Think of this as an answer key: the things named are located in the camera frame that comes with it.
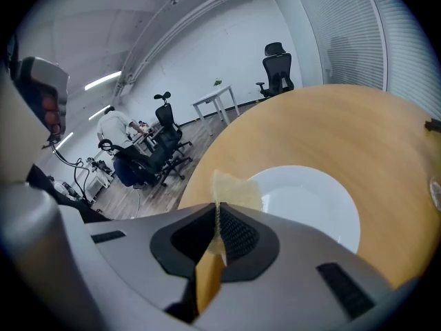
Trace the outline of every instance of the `round table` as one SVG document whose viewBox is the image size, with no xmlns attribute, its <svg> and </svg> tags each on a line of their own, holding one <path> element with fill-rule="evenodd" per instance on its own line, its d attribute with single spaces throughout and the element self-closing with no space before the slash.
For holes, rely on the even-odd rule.
<svg viewBox="0 0 441 331">
<path fill-rule="evenodd" d="M 419 275 L 439 241 L 429 180 L 441 179 L 441 134 L 414 103 L 368 87 L 326 85 L 280 94 L 241 115 L 196 167 L 179 208 L 212 202 L 219 169 L 248 179 L 274 166 L 337 179 L 360 217 L 357 254 L 398 287 Z"/>
</svg>

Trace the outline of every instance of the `ceiling light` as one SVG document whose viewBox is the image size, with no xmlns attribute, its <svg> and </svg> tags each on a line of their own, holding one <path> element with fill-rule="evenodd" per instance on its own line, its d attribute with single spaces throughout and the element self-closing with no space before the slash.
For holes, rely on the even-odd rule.
<svg viewBox="0 0 441 331">
<path fill-rule="evenodd" d="M 69 139 L 69 137 L 71 137 L 72 135 L 73 135 L 74 133 L 73 132 L 71 132 L 68 136 L 66 136 L 65 138 L 64 138 L 64 140 L 62 140 L 62 142 L 60 142 L 59 144 L 58 144 L 58 146 L 55 148 L 55 150 L 58 150 L 68 139 Z"/>
<path fill-rule="evenodd" d="M 107 106 L 107 107 L 104 107 L 103 109 L 99 110 L 98 112 L 96 112 L 95 114 L 93 114 L 93 115 L 89 118 L 89 120 L 95 118 L 99 113 L 104 112 L 104 110 L 106 110 L 106 109 L 109 108 L 109 107 L 110 107 L 110 106 Z"/>
<path fill-rule="evenodd" d="M 92 88 L 96 85 L 99 85 L 100 83 L 103 83 L 104 81 L 114 79 L 115 77 L 118 77 L 121 74 L 121 71 L 115 72 L 113 74 L 109 74 L 107 76 L 101 77 L 99 80 L 93 81 L 92 83 L 89 83 L 84 87 L 84 90 L 87 91 L 89 88 Z"/>
</svg>

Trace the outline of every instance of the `white desk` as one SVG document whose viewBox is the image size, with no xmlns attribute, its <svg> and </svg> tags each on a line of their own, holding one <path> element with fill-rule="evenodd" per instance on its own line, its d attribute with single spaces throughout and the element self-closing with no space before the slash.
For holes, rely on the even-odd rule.
<svg viewBox="0 0 441 331">
<path fill-rule="evenodd" d="M 239 117 L 240 112 L 239 112 L 239 108 L 237 108 L 236 99 L 234 98 L 232 85 L 219 87 L 219 88 L 215 89 L 215 91 L 211 92 L 210 94 L 206 95 L 205 97 L 202 97 L 201 99 L 199 99 L 198 101 L 196 101 L 192 104 L 194 106 L 196 113 L 198 113 L 199 119 L 201 119 L 201 121 L 202 121 L 202 125 L 203 125 L 204 129 L 208 132 L 208 134 L 210 136 L 213 136 L 213 133 L 212 133 L 211 129 L 209 128 L 208 123 L 206 122 L 206 120 L 205 120 L 204 116 L 202 115 L 201 110 L 199 109 L 198 106 L 199 106 L 199 104 L 209 103 L 209 102 L 213 101 L 214 107 L 216 108 L 216 111 L 219 115 L 220 120 L 223 121 L 223 119 L 225 119 L 225 123 L 227 123 L 227 125 L 229 125 L 228 115 L 227 115 L 227 112 L 225 111 L 225 108 L 223 107 L 223 103 L 220 98 L 220 95 L 222 93 L 226 92 L 227 90 L 229 90 L 229 94 L 232 97 L 237 116 Z"/>
</svg>

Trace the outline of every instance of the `wooden floor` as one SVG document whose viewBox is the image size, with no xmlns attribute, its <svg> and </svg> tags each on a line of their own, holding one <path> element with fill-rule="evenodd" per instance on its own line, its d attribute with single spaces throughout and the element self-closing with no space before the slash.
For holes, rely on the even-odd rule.
<svg viewBox="0 0 441 331">
<path fill-rule="evenodd" d="M 255 103 L 240 107 L 240 113 L 244 113 L 254 105 Z M 230 121 L 237 118 L 235 110 L 229 110 L 227 113 Z M 110 187 L 99 193 L 93 208 L 95 210 L 101 209 L 104 215 L 110 219 L 146 217 L 177 209 L 194 168 L 215 138 L 225 129 L 224 121 L 221 121 L 217 114 L 207 118 L 207 122 L 212 129 L 213 136 L 206 133 L 200 121 L 181 128 L 183 131 L 182 142 L 191 141 L 193 143 L 193 146 L 185 146 L 183 151 L 186 156 L 193 158 L 192 162 L 187 162 L 183 166 L 181 174 L 185 176 L 184 180 L 179 179 L 172 172 L 165 180 L 168 185 L 166 188 L 156 185 L 154 188 L 147 187 L 144 190 L 135 190 L 132 187 L 125 187 L 118 177 L 115 177 Z"/>
</svg>

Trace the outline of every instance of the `white plate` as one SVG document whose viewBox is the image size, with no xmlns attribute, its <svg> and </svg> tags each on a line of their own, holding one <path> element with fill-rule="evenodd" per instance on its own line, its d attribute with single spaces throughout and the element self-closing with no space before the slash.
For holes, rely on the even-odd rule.
<svg viewBox="0 0 441 331">
<path fill-rule="evenodd" d="M 264 170 L 249 180 L 259 184 L 264 212 L 310 225 L 357 252 L 357 207 L 333 177 L 301 165 L 284 165 Z"/>
</svg>

